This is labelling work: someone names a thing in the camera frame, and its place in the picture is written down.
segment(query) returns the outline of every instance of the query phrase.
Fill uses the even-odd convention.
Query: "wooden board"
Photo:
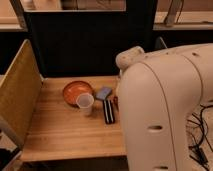
[[[107,157],[125,155],[119,113],[114,107],[116,123],[106,125],[102,102],[95,101],[91,117],[68,105],[63,88],[71,81],[87,81],[95,92],[102,86],[116,87],[116,77],[47,78],[23,148],[24,162]]]
[[[18,147],[24,144],[41,79],[28,40],[24,41],[0,82],[0,129]]]
[[[24,1],[21,0],[22,6],[25,11],[58,11],[61,10],[60,0],[33,0]]]
[[[8,0],[0,0],[0,24],[18,24],[16,14]]]
[[[4,75],[0,75],[0,82],[1,82],[1,80],[4,78]]]

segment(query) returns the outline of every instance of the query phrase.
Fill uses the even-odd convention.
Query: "wooden table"
[[[116,123],[106,125],[102,102],[96,100],[91,117],[68,105],[63,88],[71,81],[86,81],[95,92],[102,86],[116,87],[115,76],[47,78],[37,100],[20,159],[24,162],[78,159],[126,155],[119,113],[114,106]]]

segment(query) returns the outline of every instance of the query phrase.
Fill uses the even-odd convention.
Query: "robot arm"
[[[211,49],[141,53],[125,68],[118,98],[131,171],[190,170],[186,117],[213,97]]]

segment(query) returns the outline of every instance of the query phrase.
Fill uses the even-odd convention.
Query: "paper cup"
[[[94,103],[94,97],[89,93],[82,93],[76,99],[76,104],[81,110],[81,113],[85,116],[89,116],[92,113],[92,106]]]

